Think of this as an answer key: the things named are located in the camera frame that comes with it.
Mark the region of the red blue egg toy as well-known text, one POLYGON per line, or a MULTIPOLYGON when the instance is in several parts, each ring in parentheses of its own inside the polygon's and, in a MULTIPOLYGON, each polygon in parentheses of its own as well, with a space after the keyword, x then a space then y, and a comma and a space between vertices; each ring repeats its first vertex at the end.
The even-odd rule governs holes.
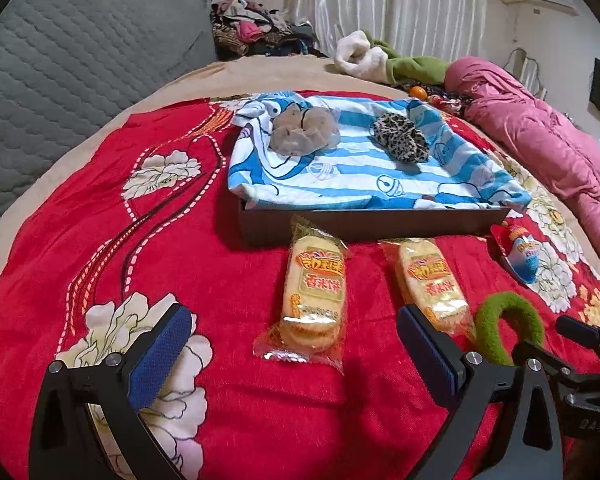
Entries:
POLYGON ((530 285, 540 266, 540 244, 527 228, 518 224, 494 224, 490 227, 495 253, 505 269, 518 282, 530 285))

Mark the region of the rice cracker packet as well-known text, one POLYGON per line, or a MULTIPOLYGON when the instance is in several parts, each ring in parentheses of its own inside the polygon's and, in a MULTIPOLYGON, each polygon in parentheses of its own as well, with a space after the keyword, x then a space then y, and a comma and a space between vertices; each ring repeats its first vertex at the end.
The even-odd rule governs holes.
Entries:
POLYGON ((475 323, 448 260, 431 238, 380 240, 406 304, 419 307, 436 330, 474 342, 475 323))
POLYGON ((283 299, 277 322, 252 353, 268 361, 328 365, 343 371, 348 248, 305 218, 291 219, 283 299))

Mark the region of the leopard print scrunchie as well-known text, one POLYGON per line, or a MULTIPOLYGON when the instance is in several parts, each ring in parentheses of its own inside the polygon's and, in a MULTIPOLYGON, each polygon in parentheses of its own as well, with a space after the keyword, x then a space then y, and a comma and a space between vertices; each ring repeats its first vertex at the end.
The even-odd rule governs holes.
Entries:
POLYGON ((390 157, 402 164, 426 162, 429 158, 429 144, 424 134, 404 115, 382 114, 373 123, 373 136, 390 157))

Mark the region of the beige mesh scrunchie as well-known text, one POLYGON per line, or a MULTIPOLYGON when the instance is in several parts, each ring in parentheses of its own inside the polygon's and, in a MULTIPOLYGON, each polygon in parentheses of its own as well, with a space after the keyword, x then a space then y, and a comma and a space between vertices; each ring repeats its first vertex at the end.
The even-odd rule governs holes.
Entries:
POLYGON ((340 143, 339 112, 294 103, 272 121, 268 148, 280 156, 306 156, 340 143))

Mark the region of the pink quilted duvet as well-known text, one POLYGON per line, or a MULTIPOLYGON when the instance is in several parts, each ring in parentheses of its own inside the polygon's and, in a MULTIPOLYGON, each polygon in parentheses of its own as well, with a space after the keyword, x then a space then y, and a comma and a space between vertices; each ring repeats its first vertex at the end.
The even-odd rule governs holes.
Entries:
POLYGON ((482 58, 453 62, 444 85, 471 98, 466 120, 502 144, 569 207, 600 258, 600 146, 595 139, 482 58))

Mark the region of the red floral blanket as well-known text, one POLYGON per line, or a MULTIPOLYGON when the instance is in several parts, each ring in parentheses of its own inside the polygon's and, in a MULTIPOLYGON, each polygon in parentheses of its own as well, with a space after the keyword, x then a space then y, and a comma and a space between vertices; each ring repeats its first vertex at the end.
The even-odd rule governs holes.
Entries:
POLYGON ((188 478, 396 479, 440 427, 376 242, 347 258, 341 370, 253 354, 279 312, 287 249, 240 235, 232 118, 206 100, 132 115, 23 222, 0 275, 0 462, 14 478, 50 361, 97 364, 174 302, 193 333, 144 419, 188 478))

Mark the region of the vanity mirror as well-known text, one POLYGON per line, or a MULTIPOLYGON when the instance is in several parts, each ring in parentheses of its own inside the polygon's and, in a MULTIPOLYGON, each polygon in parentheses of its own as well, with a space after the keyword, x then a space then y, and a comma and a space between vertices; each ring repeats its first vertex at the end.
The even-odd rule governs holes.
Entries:
POLYGON ((548 90, 541 80, 540 64, 535 58, 530 58, 523 48, 515 48, 509 53, 504 70, 517 79, 533 96, 544 100, 548 90))

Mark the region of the dark rectangular tray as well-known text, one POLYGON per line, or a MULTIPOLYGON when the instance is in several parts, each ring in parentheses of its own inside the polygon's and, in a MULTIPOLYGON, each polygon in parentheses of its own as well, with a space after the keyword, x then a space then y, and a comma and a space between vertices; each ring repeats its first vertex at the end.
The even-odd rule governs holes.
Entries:
POLYGON ((401 237, 482 235, 501 223, 507 208, 491 209, 248 209, 238 202, 242 238, 253 246, 286 244, 291 222, 302 218, 345 242, 401 237))

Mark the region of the blue striped cartoon towel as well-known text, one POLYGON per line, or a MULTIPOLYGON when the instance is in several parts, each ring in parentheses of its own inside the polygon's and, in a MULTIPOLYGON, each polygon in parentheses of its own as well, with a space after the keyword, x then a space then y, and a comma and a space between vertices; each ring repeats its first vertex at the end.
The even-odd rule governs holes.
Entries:
POLYGON ((499 164, 416 99, 263 93, 236 110, 227 186, 249 209, 493 209, 524 211, 530 194, 499 164), (285 112, 334 113, 340 141, 305 155, 272 149, 285 112), (375 122, 412 126, 424 137, 423 162, 399 162, 373 138, 375 122))

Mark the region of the orange fruit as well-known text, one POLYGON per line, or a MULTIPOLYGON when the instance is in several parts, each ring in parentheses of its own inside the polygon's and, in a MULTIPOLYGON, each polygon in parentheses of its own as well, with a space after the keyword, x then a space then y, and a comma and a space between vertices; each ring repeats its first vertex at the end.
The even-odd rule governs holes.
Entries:
POLYGON ((415 99, 419 99, 421 101, 427 101, 428 93, 421 86, 411 86, 410 90, 408 90, 408 94, 415 99))

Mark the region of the white striped curtain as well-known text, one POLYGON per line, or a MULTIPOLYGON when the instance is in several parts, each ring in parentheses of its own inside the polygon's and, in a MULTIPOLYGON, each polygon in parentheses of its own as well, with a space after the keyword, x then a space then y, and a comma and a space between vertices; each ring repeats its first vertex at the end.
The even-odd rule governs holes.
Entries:
POLYGON ((402 55, 454 61, 480 53, 488 0, 286 0, 291 21, 308 22, 321 52, 361 29, 402 55))

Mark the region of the green white plush garment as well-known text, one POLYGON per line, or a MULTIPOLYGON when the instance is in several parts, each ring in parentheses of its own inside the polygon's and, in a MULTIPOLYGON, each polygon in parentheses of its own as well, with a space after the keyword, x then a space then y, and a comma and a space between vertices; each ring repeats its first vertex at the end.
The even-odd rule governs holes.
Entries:
POLYGON ((341 73, 390 86, 413 80, 423 84, 443 84, 451 65, 435 56, 397 54, 388 44, 361 29, 337 42, 334 64, 341 73))

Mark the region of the grey quilted headboard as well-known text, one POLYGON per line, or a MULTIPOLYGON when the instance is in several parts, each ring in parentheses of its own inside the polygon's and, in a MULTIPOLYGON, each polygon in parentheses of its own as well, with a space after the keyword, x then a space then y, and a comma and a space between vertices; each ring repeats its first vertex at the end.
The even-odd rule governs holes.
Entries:
POLYGON ((0 15, 0 218, 117 114, 215 62, 211 0, 10 0, 0 15))

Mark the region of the pile of clothes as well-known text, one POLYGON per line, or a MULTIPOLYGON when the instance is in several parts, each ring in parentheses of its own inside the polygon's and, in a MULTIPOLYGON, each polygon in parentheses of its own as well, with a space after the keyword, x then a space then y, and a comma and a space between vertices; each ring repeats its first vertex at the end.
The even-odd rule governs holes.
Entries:
POLYGON ((257 1, 214 2, 210 20, 215 52, 220 61, 255 55, 325 57, 317 49, 317 36, 309 22, 292 24, 279 10, 270 10, 257 1))

